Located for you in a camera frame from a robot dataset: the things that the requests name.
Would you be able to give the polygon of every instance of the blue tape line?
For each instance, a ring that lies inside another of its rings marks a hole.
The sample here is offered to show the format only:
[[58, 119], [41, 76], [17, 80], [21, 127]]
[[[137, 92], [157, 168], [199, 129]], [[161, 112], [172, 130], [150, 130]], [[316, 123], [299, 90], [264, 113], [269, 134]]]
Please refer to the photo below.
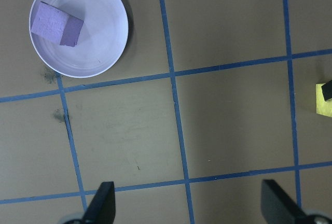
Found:
[[305, 53], [298, 53], [298, 54], [293, 54], [292, 57], [293, 57], [293, 59], [298, 59], [298, 58], [306, 58], [306, 57], [316, 57], [316, 56], [325, 55], [325, 54], [332, 54], [332, 49], [323, 49], [323, 50], [310, 51], [310, 52], [305, 52]]
[[57, 198], [78, 197], [78, 196], [80, 196], [79, 192], [41, 195], [38, 197], [25, 197], [25, 198], [0, 200], [0, 205], [1, 204], [10, 204], [10, 203], [20, 203], [20, 202], [42, 201], [42, 200], [50, 200], [50, 199], [57, 199]]
[[61, 76], [57, 72], [56, 72], [56, 74], [57, 74], [57, 81], [58, 81], [58, 86], [59, 86], [59, 90], [60, 90], [62, 106], [63, 106], [63, 110], [64, 110], [64, 118], [65, 118], [67, 133], [68, 133], [69, 145], [70, 145], [72, 158], [73, 158], [73, 163], [74, 163], [74, 167], [75, 167], [75, 173], [76, 173], [76, 177], [77, 177], [78, 189], [79, 189], [79, 192], [80, 192], [83, 209], [86, 210], [87, 209], [87, 201], [85, 199], [85, 193], [84, 193], [84, 188], [83, 188], [81, 172], [79, 170], [79, 165], [78, 165], [77, 152], [76, 152], [76, 148], [75, 148], [75, 144], [74, 144], [74, 138], [73, 138], [71, 124], [70, 124], [69, 117], [68, 117], [68, 106], [67, 106], [67, 101], [66, 101], [66, 95], [65, 95], [65, 92], [64, 92], [64, 89], [63, 89]]
[[328, 167], [328, 166], [332, 166], [332, 161], [311, 163], [311, 164], [302, 164], [302, 165], [299, 165], [299, 169], [306, 170], [306, 169], [315, 169], [315, 168]]
[[169, 78], [169, 76], [170, 76], [170, 73], [164, 73], [164, 74], [148, 75], [148, 76], [134, 77], [134, 78], [128, 78], [128, 79], [105, 81], [105, 82], [98, 82], [98, 83], [92, 83], [92, 84], [87, 84], [87, 85], [78, 85], [78, 86], [68, 87], [68, 88], [65, 88], [64, 91], [66, 93], [68, 93], [68, 92], [74, 92], [74, 91], [85, 90], [85, 89], [101, 88], [101, 87], [107, 87], [107, 86], [129, 84], [129, 83], [134, 83], [134, 82]]
[[205, 181], [215, 181], [215, 180], [230, 179], [230, 178], [237, 178], [237, 177], [280, 173], [280, 172], [293, 171], [295, 168], [296, 168], [295, 166], [289, 166], [289, 167], [282, 167], [282, 168], [276, 168], [276, 169], [263, 169], [263, 170], [230, 173], [230, 174], [216, 175], [216, 176], [198, 177], [198, 178], [190, 179], [190, 182], [191, 183], [202, 183]]
[[[311, 164], [303, 164], [303, 165], [299, 165], [299, 166], [288, 166], [288, 167], [280, 167], [280, 168], [273, 168], [273, 169], [263, 169], [263, 170], [247, 171], [247, 172], [238, 172], [238, 173], [207, 176], [207, 177], [198, 177], [198, 178], [189, 179], [189, 182], [190, 183], [202, 183], [202, 182], [206, 182], [206, 181], [215, 181], [215, 180], [223, 180], [223, 179], [238, 178], [238, 177], [256, 176], [256, 175], [288, 172], [288, 171], [295, 171], [295, 170], [317, 169], [317, 168], [330, 167], [330, 166], [332, 166], [332, 161], [320, 162], [320, 163], [311, 163]], [[120, 191], [129, 191], [129, 190], [165, 187], [165, 186], [180, 185], [180, 184], [185, 184], [185, 183], [186, 183], [186, 180], [184, 180], [184, 179], [174, 180], [174, 181], [162, 181], [160, 183], [118, 187], [118, 188], [115, 188], [115, 191], [120, 192]], [[96, 190], [88, 190], [88, 191], [85, 191], [85, 195], [96, 194], [96, 192], [97, 192]], [[81, 196], [80, 192], [42, 195], [42, 196], [38, 196], [38, 197], [27, 197], [27, 198], [16, 198], [16, 199], [0, 200], [0, 204], [39, 201], [39, 200], [48, 200], [48, 199], [66, 198], [66, 197], [78, 197], [78, 196]]]
[[22, 100], [39, 98], [39, 97], [46, 97], [46, 96], [55, 95], [55, 94], [59, 94], [59, 93], [60, 93], [60, 91], [57, 89], [57, 90], [51, 90], [51, 91], [46, 91], [46, 92], [40, 92], [40, 93], [31, 93], [31, 94], [2, 97], [2, 98], [0, 98], [0, 103], [12, 102], [12, 101], [22, 101]]
[[288, 13], [288, 0], [282, 0], [284, 7], [284, 24], [285, 24], [285, 40], [286, 40], [286, 53], [292, 55], [291, 48], [291, 29], [289, 27], [289, 13]]
[[116, 192], [120, 191], [128, 191], [128, 190], [137, 190], [137, 189], [148, 189], [148, 188], [157, 188], [171, 185], [179, 185], [184, 184], [185, 180], [174, 180], [174, 181], [162, 181], [160, 183], [152, 183], [152, 184], [141, 184], [141, 185], [132, 185], [132, 186], [124, 186], [115, 188]]
[[186, 182], [186, 195], [187, 195], [189, 219], [190, 219], [190, 224], [194, 224], [195, 219], [194, 219], [193, 208], [192, 208], [189, 175], [188, 175], [188, 165], [187, 165], [183, 131], [182, 131], [182, 125], [181, 125], [181, 116], [180, 116], [178, 97], [177, 97], [176, 80], [175, 80], [174, 64], [173, 64], [173, 54], [172, 54], [171, 38], [170, 38], [170, 32], [169, 32], [169, 27], [168, 27], [165, 0], [159, 0], [159, 3], [160, 3], [162, 24], [163, 24], [163, 29], [164, 29], [167, 58], [168, 58], [168, 64], [169, 64], [169, 69], [170, 69], [174, 110], [175, 110], [177, 133], [178, 133], [178, 139], [179, 139], [179, 145], [180, 145], [180, 151], [181, 151], [183, 174], [184, 174], [184, 179]]
[[287, 61], [287, 60], [289, 60], [287, 56], [263, 58], [263, 59], [257, 59], [257, 60], [251, 60], [251, 61], [235, 62], [235, 63], [229, 63], [229, 64], [223, 64], [223, 65], [217, 65], [217, 66], [211, 66], [211, 67], [202, 67], [202, 68], [178, 71], [178, 72], [175, 72], [175, 76], [200, 74], [200, 73], [207, 73], [207, 72], [213, 72], [213, 71], [221, 71], [221, 70], [226, 70], [226, 69], [231, 69], [231, 68], [236, 68], [236, 67], [246, 67], [246, 66], [259, 65], [259, 64], [272, 63], [272, 62], [282, 62], [282, 61]]
[[[284, 8], [284, 24], [285, 24], [285, 40], [286, 51], [289, 60], [287, 61], [288, 68], [288, 86], [289, 86], [289, 101], [290, 101], [290, 116], [292, 119], [292, 134], [293, 134], [293, 155], [294, 165], [299, 164], [298, 144], [297, 144], [297, 128], [296, 128], [296, 113], [295, 113], [295, 93], [294, 93], [294, 79], [293, 79], [293, 62], [292, 62], [292, 42], [291, 42], [291, 28], [289, 24], [288, 0], [283, 1]], [[301, 207], [301, 180], [299, 170], [295, 170], [295, 187], [296, 187], [296, 201]]]
[[[293, 156], [294, 165], [299, 164], [299, 153], [297, 144], [297, 127], [296, 127], [296, 113], [295, 113], [295, 94], [294, 94], [294, 79], [293, 79], [293, 62], [287, 62], [288, 67], [288, 86], [289, 86], [289, 101], [290, 101], [290, 117], [292, 120], [292, 135], [293, 135]], [[301, 207], [301, 180], [299, 170], [295, 170], [295, 186], [296, 186], [296, 201]]]

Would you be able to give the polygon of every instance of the purple cube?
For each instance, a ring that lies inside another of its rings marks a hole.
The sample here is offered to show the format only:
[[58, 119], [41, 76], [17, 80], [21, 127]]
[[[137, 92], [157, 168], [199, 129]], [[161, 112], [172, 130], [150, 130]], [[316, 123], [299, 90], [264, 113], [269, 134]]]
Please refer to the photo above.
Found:
[[41, 2], [31, 32], [55, 44], [74, 47], [84, 21]]

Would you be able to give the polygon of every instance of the black block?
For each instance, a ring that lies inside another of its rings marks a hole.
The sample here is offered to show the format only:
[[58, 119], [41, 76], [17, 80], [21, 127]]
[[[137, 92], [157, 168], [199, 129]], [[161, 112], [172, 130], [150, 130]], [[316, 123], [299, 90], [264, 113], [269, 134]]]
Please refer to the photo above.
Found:
[[325, 101], [332, 100], [332, 80], [322, 85], [322, 92]]

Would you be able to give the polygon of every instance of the tan floor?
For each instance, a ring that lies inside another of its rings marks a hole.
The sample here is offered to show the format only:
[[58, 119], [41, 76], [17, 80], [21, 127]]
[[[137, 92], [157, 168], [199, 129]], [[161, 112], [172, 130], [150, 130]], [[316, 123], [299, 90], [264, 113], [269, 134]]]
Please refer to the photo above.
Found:
[[315, 113], [330, 0], [122, 0], [120, 60], [61, 80], [31, 44], [32, 1], [0, 0], [0, 223], [62, 224], [107, 180], [116, 224], [265, 223], [264, 178], [332, 215], [332, 119]]

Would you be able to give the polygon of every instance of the white bowl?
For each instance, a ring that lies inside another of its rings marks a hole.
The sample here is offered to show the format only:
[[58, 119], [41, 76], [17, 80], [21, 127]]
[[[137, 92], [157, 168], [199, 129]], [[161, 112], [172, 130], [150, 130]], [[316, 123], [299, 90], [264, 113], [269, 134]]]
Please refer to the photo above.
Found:
[[[84, 20], [77, 45], [60, 46], [31, 33], [40, 1]], [[128, 18], [121, 0], [34, 0], [29, 31], [40, 58], [60, 74], [92, 77], [116, 63], [128, 38]]]

